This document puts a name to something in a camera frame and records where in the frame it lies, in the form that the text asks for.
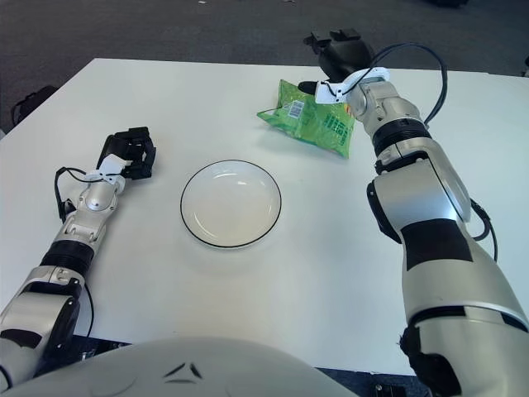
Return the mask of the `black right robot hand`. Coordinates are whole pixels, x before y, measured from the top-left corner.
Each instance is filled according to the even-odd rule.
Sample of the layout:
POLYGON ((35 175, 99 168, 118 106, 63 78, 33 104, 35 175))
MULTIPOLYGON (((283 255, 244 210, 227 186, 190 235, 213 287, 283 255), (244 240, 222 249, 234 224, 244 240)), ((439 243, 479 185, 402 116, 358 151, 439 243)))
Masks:
POLYGON ((374 51, 353 28, 334 31, 312 31, 303 39, 317 56, 317 61, 330 84, 341 83, 350 74, 367 69, 374 51))

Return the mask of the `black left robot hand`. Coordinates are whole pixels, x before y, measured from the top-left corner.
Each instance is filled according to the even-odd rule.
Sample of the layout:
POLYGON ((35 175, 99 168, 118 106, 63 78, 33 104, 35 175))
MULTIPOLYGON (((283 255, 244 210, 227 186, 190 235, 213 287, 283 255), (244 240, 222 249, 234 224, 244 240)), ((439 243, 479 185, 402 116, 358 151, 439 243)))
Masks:
POLYGON ((105 140, 97 169, 109 155, 125 161, 119 175, 125 179, 147 179, 152 176, 156 147, 147 127, 132 127, 124 132, 111 134, 105 140))

